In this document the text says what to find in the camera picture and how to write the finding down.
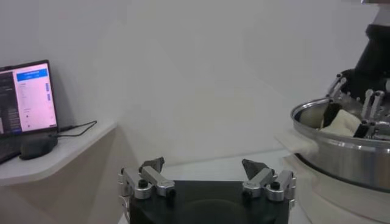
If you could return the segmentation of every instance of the laptop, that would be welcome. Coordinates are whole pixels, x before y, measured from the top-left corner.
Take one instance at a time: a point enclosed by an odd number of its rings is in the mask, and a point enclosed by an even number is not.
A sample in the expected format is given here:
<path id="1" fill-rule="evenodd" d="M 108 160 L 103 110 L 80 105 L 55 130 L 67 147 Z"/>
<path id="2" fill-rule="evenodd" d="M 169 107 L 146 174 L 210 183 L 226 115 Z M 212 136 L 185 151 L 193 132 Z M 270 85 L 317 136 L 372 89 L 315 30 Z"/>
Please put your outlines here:
<path id="1" fill-rule="evenodd" d="M 0 68 L 0 163 L 27 139 L 57 132 L 50 75 L 48 60 Z"/>

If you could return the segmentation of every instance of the computer mouse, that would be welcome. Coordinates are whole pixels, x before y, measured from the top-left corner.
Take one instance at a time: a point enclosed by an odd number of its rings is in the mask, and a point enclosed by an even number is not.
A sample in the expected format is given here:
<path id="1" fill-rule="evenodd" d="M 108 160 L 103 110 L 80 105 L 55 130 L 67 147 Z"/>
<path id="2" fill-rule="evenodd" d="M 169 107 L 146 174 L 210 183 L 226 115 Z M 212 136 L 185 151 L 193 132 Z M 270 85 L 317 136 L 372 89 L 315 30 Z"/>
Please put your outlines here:
<path id="1" fill-rule="evenodd" d="M 57 144 L 58 139 L 49 136 L 29 139 L 28 141 L 23 142 L 19 158 L 28 160 L 41 157 L 51 152 Z"/>

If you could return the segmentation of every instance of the black platform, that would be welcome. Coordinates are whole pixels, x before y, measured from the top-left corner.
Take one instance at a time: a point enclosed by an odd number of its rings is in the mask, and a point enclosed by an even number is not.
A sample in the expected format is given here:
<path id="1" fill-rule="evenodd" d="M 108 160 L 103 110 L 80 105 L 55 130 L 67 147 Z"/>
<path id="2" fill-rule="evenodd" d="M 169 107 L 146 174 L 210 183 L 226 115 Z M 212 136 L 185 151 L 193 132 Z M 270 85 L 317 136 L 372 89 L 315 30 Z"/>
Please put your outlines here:
<path id="1" fill-rule="evenodd" d="M 175 181 L 171 200 L 155 192 L 147 200 L 131 198 L 134 224 L 287 224 L 289 203 L 265 196 L 247 201 L 239 181 Z"/>

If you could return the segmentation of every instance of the white towel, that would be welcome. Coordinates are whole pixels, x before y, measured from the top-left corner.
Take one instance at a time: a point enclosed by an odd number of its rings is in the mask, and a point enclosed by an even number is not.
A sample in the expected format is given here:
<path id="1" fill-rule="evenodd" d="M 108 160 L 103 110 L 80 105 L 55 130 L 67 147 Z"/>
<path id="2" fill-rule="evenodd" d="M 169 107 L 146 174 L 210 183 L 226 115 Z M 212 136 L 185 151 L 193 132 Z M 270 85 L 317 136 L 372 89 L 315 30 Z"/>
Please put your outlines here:
<path id="1" fill-rule="evenodd" d="M 321 131 L 343 136 L 354 136 L 356 130 L 360 125 L 360 120 L 354 115 L 346 112 L 345 110 L 339 110 L 337 116 L 332 123 Z"/>

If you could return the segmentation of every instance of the black cable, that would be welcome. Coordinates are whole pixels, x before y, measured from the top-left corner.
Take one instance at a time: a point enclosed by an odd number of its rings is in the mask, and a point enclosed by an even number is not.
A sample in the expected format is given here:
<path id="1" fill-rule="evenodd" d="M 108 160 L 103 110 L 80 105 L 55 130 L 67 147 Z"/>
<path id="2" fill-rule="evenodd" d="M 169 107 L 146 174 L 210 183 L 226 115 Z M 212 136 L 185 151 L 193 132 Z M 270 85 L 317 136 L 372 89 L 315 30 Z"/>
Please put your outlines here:
<path id="1" fill-rule="evenodd" d="M 88 122 L 88 123 L 85 123 L 85 124 L 72 125 L 72 126 L 63 127 L 63 128 L 60 128 L 59 133 L 89 125 L 84 131 L 82 131 L 81 133 L 76 134 L 76 135 L 54 135 L 52 137 L 56 137 L 56 138 L 61 138 L 61 137 L 79 137 L 79 136 L 82 136 L 85 132 L 87 132 L 90 128 L 92 128 L 97 123 L 98 123 L 97 121 L 91 121 L 91 122 Z"/>

